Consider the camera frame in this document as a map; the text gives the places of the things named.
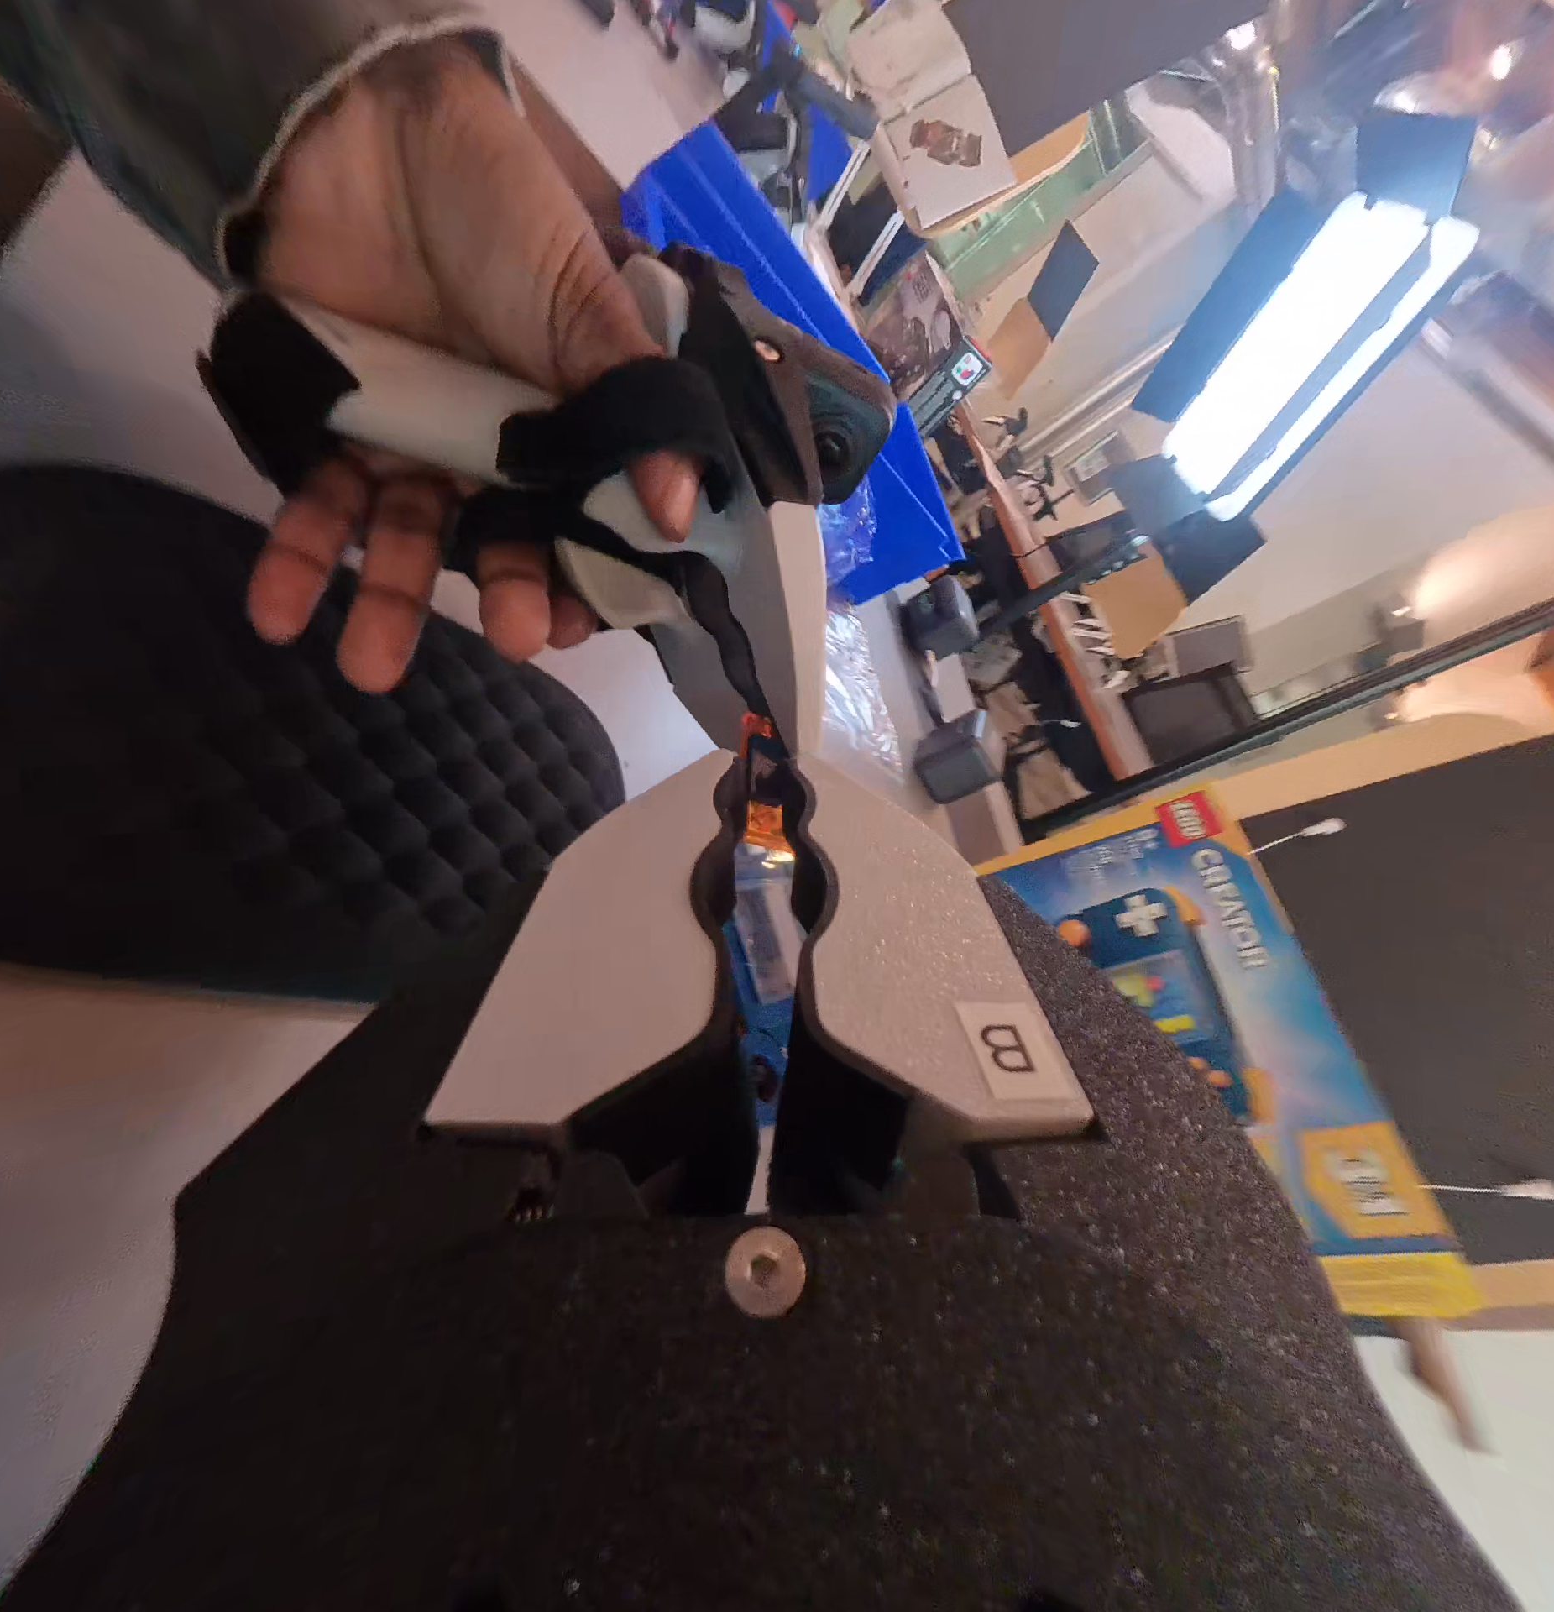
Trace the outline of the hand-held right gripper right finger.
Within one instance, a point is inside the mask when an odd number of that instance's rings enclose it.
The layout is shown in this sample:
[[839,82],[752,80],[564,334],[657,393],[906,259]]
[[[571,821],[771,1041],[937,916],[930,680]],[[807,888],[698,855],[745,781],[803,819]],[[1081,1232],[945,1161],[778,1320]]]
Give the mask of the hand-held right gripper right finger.
[[948,1139],[1059,1139],[1089,1100],[961,852],[826,759],[803,762],[826,870],[811,1016]]

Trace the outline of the dark grey cube device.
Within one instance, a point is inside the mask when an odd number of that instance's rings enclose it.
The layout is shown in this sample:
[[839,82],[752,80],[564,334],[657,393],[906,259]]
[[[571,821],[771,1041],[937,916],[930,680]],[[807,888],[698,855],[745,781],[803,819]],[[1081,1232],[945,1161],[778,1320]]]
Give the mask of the dark grey cube device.
[[979,640],[979,614],[961,576],[939,572],[897,605],[897,625],[909,655],[965,655]]
[[939,719],[909,753],[909,772],[937,804],[1002,786],[1002,748],[980,706]]

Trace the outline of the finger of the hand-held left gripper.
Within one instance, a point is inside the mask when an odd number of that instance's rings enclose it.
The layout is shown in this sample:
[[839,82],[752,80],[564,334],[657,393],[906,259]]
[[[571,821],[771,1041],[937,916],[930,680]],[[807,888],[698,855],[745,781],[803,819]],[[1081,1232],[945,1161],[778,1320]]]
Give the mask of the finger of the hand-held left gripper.
[[745,719],[778,725],[778,572],[663,567],[651,649],[683,713],[737,742]]
[[826,706],[826,553],[811,507],[766,511],[766,531],[745,545],[737,625],[779,742],[814,757]]

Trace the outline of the blue plastic bin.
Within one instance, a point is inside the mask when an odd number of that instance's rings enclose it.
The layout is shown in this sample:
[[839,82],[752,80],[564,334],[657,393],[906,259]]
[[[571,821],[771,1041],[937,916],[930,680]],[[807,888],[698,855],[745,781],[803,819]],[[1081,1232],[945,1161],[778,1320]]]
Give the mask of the blue plastic bin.
[[[657,250],[679,242],[737,267],[766,308],[854,357],[878,380],[884,376],[713,125],[698,125],[627,183],[624,226]],[[874,559],[846,576],[842,599],[852,605],[961,559],[956,525],[906,406],[894,415],[870,485],[878,536]]]

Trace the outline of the orange brick assembly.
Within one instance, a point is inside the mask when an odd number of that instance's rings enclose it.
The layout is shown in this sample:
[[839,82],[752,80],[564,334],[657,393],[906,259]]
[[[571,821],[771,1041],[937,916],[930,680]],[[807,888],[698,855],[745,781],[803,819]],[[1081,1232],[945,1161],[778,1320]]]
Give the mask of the orange brick assembly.
[[807,789],[795,772],[771,719],[745,713],[737,723],[737,841],[759,852],[795,852],[795,831],[803,828]]

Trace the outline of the long wooden desk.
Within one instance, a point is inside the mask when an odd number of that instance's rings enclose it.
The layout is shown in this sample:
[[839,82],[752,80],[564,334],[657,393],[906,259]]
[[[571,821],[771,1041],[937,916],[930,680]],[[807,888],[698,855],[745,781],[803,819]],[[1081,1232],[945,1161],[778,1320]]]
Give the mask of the long wooden desk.
[[[1053,554],[1042,540],[1033,531],[1033,517],[1018,499],[1018,491],[1007,485],[997,462],[990,458],[990,447],[980,437],[980,424],[967,406],[956,406],[956,431],[965,436],[971,462],[987,473],[990,511],[997,531],[1007,536],[1007,553],[1014,554],[1014,572],[1028,587],[1058,576]],[[1034,608],[1047,652],[1058,655],[1072,703],[1095,733],[1095,748],[1117,781],[1126,781],[1149,769],[1149,748],[1134,733],[1125,699],[1105,684],[1112,680],[1112,655],[1103,655],[1089,640],[1089,614],[1072,605],[1068,591],[1042,603]]]

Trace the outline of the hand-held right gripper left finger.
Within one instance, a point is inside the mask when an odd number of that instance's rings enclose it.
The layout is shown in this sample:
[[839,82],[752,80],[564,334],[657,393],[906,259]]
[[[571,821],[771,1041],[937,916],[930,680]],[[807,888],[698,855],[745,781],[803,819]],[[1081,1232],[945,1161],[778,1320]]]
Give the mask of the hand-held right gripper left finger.
[[553,858],[427,1106],[436,1130],[561,1130],[707,1030],[717,949],[690,876],[730,762],[692,759]]

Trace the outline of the person's left forearm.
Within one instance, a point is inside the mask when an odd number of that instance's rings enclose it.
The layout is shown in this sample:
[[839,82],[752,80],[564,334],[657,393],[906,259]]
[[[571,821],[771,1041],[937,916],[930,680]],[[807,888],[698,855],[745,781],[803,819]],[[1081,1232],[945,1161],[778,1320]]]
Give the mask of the person's left forearm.
[[379,58],[436,43],[505,82],[475,6],[0,0],[0,80],[211,285],[250,277],[301,125]]

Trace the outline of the empty clear plastic bag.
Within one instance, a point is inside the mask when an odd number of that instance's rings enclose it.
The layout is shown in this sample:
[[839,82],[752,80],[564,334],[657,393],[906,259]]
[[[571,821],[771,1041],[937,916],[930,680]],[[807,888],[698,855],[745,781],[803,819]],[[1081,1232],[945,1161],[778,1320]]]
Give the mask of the empty clear plastic bag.
[[884,709],[883,675],[860,614],[846,603],[826,603],[826,690],[822,739],[835,757],[852,757],[884,781],[900,781],[900,742]]

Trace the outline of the colourful toy brick set box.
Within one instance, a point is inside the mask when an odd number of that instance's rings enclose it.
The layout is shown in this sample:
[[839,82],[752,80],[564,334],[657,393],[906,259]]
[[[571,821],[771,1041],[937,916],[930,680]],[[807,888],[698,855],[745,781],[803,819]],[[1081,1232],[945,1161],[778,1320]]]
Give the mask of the colourful toy brick set box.
[[980,864],[1220,1094],[1346,1316],[1472,1320],[1483,1293],[1217,789],[1168,794]]

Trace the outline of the person's left hand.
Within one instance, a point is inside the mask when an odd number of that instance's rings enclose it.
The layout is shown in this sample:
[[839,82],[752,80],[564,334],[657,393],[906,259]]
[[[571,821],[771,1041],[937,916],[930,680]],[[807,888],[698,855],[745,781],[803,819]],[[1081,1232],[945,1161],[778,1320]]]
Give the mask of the person's left hand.
[[[287,143],[250,285],[568,397],[657,353],[580,186],[568,131],[526,116],[463,37],[398,51]],[[341,447],[285,497],[250,572],[262,640],[303,636],[350,545],[340,666],[389,691],[427,625],[466,479]]]

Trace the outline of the studio light panel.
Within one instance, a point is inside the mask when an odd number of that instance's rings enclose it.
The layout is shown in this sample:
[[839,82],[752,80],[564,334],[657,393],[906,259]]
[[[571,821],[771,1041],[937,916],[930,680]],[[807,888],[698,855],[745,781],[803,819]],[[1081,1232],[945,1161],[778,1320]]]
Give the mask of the studio light panel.
[[1139,497],[1173,517],[1240,517],[1302,458],[1472,267],[1455,211],[1350,193],[1279,193],[1200,295],[1131,415],[1165,420]]

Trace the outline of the black partition panel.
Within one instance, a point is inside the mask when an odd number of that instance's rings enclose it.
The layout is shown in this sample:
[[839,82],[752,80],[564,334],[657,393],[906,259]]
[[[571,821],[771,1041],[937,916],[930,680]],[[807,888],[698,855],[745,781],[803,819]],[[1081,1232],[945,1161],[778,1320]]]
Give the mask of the black partition panel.
[[[1554,1179],[1554,733],[1246,819],[1426,1174]],[[1476,1267],[1554,1259],[1554,1204],[1440,1199]]]

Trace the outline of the dark toy set box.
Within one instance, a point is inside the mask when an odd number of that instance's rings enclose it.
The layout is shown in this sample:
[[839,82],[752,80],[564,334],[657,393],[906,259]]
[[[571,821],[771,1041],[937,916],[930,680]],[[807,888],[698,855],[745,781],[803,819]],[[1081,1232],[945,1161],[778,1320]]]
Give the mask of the dark toy set box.
[[990,376],[990,353],[967,334],[967,316],[929,250],[915,250],[870,302],[865,344],[921,437]]

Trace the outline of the black quilted cushion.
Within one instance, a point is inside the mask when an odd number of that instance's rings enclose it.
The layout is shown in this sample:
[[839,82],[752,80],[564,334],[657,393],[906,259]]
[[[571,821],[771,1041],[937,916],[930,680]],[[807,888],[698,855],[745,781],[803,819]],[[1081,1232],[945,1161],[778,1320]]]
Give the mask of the black quilted cushion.
[[110,466],[0,466],[0,959],[376,1004],[627,801],[595,713],[428,618],[406,680],[244,620],[266,531]]

